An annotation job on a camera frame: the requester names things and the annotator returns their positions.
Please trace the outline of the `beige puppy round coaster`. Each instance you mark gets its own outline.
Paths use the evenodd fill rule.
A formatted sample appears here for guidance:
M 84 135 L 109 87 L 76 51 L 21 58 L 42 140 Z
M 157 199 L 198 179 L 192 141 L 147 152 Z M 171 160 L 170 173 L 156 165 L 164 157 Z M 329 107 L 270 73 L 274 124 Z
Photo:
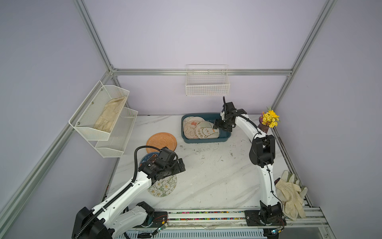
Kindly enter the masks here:
M 214 124 L 209 121 L 199 122 L 196 126 L 196 136 L 199 139 L 215 139 L 220 135 L 219 129 L 214 129 Z

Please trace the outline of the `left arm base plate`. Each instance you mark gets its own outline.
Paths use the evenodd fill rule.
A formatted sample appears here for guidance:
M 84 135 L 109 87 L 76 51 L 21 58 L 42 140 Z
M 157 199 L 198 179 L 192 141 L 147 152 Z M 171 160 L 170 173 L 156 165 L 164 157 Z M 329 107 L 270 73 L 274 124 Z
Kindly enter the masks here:
M 154 212 L 152 214 L 148 214 L 144 223 L 141 225 L 144 228 L 158 228 L 162 225 L 162 222 L 166 222 L 168 220 L 168 212 Z

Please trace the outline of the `pink kitty round coaster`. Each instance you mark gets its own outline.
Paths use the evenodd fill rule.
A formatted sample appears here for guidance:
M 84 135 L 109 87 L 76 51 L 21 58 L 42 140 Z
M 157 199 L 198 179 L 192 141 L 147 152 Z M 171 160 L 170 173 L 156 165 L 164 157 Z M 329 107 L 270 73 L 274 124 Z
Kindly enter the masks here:
M 205 121 L 205 119 L 202 117 L 187 117 L 187 118 L 185 118 L 185 122 L 188 122 L 190 120 L 191 121 Z

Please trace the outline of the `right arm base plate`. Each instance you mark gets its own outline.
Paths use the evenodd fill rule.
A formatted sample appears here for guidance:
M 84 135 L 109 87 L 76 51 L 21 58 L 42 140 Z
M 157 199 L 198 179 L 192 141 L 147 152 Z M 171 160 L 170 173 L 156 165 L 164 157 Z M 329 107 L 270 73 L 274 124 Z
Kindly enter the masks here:
M 280 202 L 266 205 L 260 201 L 260 209 L 244 211 L 247 226 L 284 226 L 285 219 Z

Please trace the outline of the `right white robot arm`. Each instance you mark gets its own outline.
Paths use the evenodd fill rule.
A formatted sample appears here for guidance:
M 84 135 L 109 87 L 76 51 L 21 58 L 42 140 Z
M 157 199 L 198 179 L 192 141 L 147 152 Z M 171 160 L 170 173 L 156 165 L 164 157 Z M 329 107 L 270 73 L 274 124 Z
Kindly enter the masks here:
M 223 98 L 223 109 L 220 118 L 215 120 L 213 128 L 231 132 L 235 127 L 239 127 L 251 141 L 249 159 L 259 171 L 262 190 L 260 223 L 271 225 L 283 217 L 283 204 L 276 196 L 273 177 L 273 164 L 276 157 L 275 137 L 260 130 L 244 109 L 235 108 L 232 102 L 226 102 Z

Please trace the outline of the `pink bunny bow coaster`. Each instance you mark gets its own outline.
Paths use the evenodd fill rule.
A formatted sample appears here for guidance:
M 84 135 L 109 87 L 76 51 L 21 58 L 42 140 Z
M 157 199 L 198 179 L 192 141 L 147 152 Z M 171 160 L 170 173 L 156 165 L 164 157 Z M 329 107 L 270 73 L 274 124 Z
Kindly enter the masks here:
M 199 123 L 195 117 L 187 117 L 183 120 L 183 133 L 187 139 L 198 139 L 196 127 Z

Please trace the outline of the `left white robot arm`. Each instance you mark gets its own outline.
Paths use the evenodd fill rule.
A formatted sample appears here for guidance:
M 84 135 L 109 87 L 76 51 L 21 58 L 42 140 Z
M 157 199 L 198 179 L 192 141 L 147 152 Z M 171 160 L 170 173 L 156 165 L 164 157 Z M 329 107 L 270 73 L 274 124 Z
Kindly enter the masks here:
M 186 169 L 183 160 L 167 147 L 159 149 L 158 155 L 145 162 L 140 162 L 137 157 L 141 149 L 142 146 L 134 151 L 133 177 L 92 209 L 84 207 L 77 213 L 72 238 L 115 239 L 134 227 L 155 224 L 155 210 L 146 202 L 140 202 L 132 209 L 128 206 L 155 182 Z

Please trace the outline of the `green white flower bunny coaster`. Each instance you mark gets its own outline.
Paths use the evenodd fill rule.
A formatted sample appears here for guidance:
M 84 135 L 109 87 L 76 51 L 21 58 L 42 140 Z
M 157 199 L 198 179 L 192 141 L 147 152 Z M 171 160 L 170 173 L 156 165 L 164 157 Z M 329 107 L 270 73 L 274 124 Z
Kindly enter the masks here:
M 148 192 L 154 197 L 166 197 L 170 195 L 177 186 L 177 176 L 169 176 L 164 179 L 156 181 L 151 187 L 149 187 Z

